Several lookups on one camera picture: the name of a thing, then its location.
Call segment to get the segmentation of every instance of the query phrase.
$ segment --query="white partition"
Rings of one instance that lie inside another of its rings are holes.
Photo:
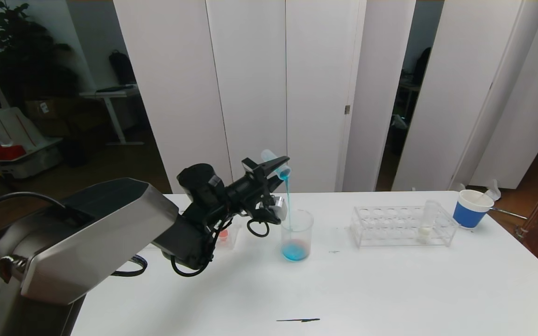
[[[205,0],[114,4],[172,191],[200,162],[231,183]]]
[[[516,0],[446,0],[393,190],[450,186],[520,7]]]
[[[354,97],[365,6],[365,0],[286,2],[292,191],[340,189],[347,149],[344,109]]]
[[[471,178],[489,141],[491,141],[496,125],[500,120],[502,124],[508,122],[508,117],[502,119],[502,112],[508,103],[514,85],[516,85],[516,80],[523,68],[537,29],[538,1],[523,0],[523,5],[514,24],[514,32],[510,36],[510,41],[506,47],[497,75],[485,99],[481,115],[474,126],[469,144],[458,165],[451,189],[460,190],[462,189],[461,185],[475,185]],[[488,186],[491,179],[493,179],[492,176],[476,179],[477,185]],[[502,181],[500,187],[507,188],[506,185],[508,184]]]
[[[368,1],[343,191],[374,191],[415,0]]]
[[[233,179],[261,151],[286,155],[285,1],[208,0]]]
[[[471,184],[515,189],[538,153],[538,30]]]

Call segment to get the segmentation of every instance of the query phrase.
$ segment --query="paper cup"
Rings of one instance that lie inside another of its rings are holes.
[[[465,228],[474,228],[493,206],[491,197],[476,190],[463,190],[458,196],[454,219]]]

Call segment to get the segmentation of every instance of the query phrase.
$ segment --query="beaker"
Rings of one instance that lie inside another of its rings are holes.
[[[284,258],[302,261],[310,254],[312,224],[314,218],[306,210],[291,210],[290,216],[282,222],[282,247]]]

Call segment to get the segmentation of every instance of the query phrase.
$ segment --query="white table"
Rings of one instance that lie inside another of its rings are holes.
[[[126,141],[126,136],[124,136],[124,131],[121,129],[120,121],[118,120],[118,116],[115,113],[115,109],[113,108],[113,104],[111,102],[111,98],[128,98],[130,96],[136,96],[137,94],[140,94],[140,93],[141,92],[138,90],[137,87],[133,87],[132,89],[112,91],[112,92],[90,91],[90,92],[80,93],[81,97],[100,98],[105,102],[105,106],[107,107],[107,112],[109,112],[109,117],[111,119],[111,123],[113,124],[113,129],[115,130],[115,133],[117,134],[118,139],[120,140],[120,142],[110,142],[108,143],[108,145],[142,145],[144,143],[142,141],[132,141],[132,142]]]
[[[315,217],[311,254],[299,263],[278,253],[276,226],[267,238],[241,230],[233,251],[189,279],[147,247],[147,271],[92,290],[72,334],[538,336],[538,260],[489,216],[459,229],[450,247],[354,246],[353,206],[427,199],[451,213],[457,193],[293,194],[292,207]],[[320,321],[276,322],[312,318]]]

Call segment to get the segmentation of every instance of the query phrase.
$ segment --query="test tube rack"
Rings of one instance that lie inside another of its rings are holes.
[[[358,247],[450,246],[458,223],[437,202],[425,206],[356,206],[350,231]]]

